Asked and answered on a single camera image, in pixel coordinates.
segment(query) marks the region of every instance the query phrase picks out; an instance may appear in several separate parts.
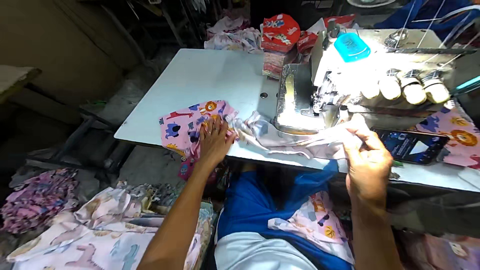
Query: phone screen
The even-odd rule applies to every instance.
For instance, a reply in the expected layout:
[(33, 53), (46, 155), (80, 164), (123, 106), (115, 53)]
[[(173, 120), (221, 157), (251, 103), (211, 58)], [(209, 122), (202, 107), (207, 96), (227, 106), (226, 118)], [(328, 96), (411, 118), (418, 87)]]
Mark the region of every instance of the phone screen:
[(448, 142), (448, 137), (408, 131), (373, 128), (393, 159), (429, 164)]

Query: purple fabric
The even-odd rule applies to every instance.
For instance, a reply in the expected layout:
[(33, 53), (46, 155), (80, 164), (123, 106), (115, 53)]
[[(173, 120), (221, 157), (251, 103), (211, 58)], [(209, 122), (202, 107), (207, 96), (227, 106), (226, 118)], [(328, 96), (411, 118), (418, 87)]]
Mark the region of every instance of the purple fabric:
[(25, 180), (15, 187), (1, 209), (2, 230), (24, 233), (45, 225), (64, 208), (74, 207), (74, 190), (78, 182), (73, 178), (77, 170), (48, 171)]

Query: table top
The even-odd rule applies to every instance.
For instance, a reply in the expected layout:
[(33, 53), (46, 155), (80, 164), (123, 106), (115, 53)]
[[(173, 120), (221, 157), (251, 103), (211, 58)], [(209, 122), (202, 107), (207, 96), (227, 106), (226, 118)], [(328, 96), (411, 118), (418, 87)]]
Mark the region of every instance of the table top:
[[(209, 100), (226, 100), (239, 111), (238, 117), (241, 119), (248, 118), (254, 110), (273, 118), (279, 85), (278, 81), (269, 80), (262, 75), (262, 67), (261, 54), (230, 50), (180, 49), (114, 137), (160, 146), (162, 138), (158, 119), (161, 116)], [(261, 98), (260, 94), (264, 92), (268, 96)], [(243, 142), (235, 143), (228, 155), (315, 169), (322, 169), (329, 161), (318, 158), (308, 160), (300, 155), (267, 154)], [(442, 178), (437, 173), (439, 171), (437, 167), (436, 170), (427, 169), (432, 166), (407, 164), (404, 168), (395, 168), (394, 172), (400, 175), (399, 181), (480, 192), (478, 188), (480, 180), (479, 183), (469, 184), (467, 180), (455, 175), (461, 173), (464, 168), (458, 169), (457, 166), (451, 168), (443, 163), (434, 166), (448, 171), (448, 179)], [(347, 169), (345, 160), (339, 160), (339, 170), (347, 172)], [(423, 173), (422, 177), (419, 177), (418, 171)], [(431, 174), (432, 181), (429, 181), (425, 174)]]

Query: fabric pile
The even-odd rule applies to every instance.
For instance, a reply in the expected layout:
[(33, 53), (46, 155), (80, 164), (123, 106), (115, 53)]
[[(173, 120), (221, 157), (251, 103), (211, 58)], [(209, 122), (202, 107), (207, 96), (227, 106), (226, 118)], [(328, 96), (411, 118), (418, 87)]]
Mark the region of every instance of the fabric pile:
[(219, 33), (235, 33), (239, 30), (246, 29), (250, 25), (250, 21), (240, 16), (239, 18), (232, 20), (225, 16), (213, 26), (207, 29), (207, 39), (213, 38)]
[[(135, 269), (164, 218), (142, 213), (142, 204), (126, 189), (109, 187), (78, 211), (57, 215), (48, 230), (13, 251), (7, 260), (15, 262), (15, 270)], [(204, 211), (199, 218), (202, 228), (197, 228), (198, 236), (192, 239), (187, 255), (191, 259), (185, 262), (184, 269), (192, 269), (191, 261), (200, 255), (202, 234), (211, 232), (204, 232), (204, 224), (211, 221), (212, 212)]]
[(60, 169), (44, 172), (25, 180), (14, 188), (1, 209), (2, 230), (25, 233), (48, 226), (51, 218), (63, 209), (78, 203), (74, 191), (78, 182), (77, 170)]
[[(358, 125), (366, 123), (360, 115), (355, 116)], [(294, 135), (277, 130), (266, 117), (254, 111), (242, 121), (235, 119), (233, 126), (240, 140), (256, 146), (268, 153), (301, 154), (308, 159), (344, 159), (342, 142), (355, 140), (358, 146), (361, 140), (345, 129), (349, 123), (343, 123), (325, 129), (314, 135)]]
[(268, 220), (268, 228), (291, 232), (327, 253), (335, 254), (350, 264), (355, 263), (348, 246), (348, 238), (333, 212), (333, 204), (327, 191), (310, 196), (288, 220)]
[(295, 44), (300, 37), (300, 26), (289, 15), (279, 14), (264, 19), (261, 27), (264, 49), (263, 74), (280, 79), (283, 65), (292, 63), (297, 56)]
[(480, 130), (458, 102), (450, 108), (443, 107), (411, 130), (449, 136), (437, 160), (480, 170)]
[(162, 146), (182, 156), (179, 177), (187, 180), (193, 165), (200, 157), (200, 127), (212, 117), (228, 123), (238, 112), (224, 100), (214, 100), (192, 105), (160, 117)]
[(205, 49), (243, 50), (260, 54), (260, 31), (250, 27), (234, 33), (220, 32), (204, 42)]
[(260, 31), (253, 27), (247, 28), (249, 24), (242, 16), (235, 20), (224, 17), (207, 29), (208, 41), (204, 42), (204, 48), (262, 53)]

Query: red packaging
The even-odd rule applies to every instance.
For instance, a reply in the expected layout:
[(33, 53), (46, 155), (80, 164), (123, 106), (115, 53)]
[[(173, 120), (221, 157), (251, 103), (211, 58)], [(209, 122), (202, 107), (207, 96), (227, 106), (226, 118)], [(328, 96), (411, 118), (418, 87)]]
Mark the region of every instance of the red packaging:
[(355, 14), (345, 16), (332, 16), (325, 18), (325, 26), (328, 26), (328, 22), (335, 21), (335, 23), (343, 25), (345, 28), (352, 28), (353, 20), (355, 20)]
[(311, 48), (315, 45), (318, 36), (314, 33), (309, 33), (307, 31), (302, 31), (301, 36), (297, 42), (297, 50), (299, 53), (304, 53), (308, 48)]
[(272, 51), (288, 52), (300, 37), (299, 24), (289, 15), (279, 14), (264, 19), (262, 48)]

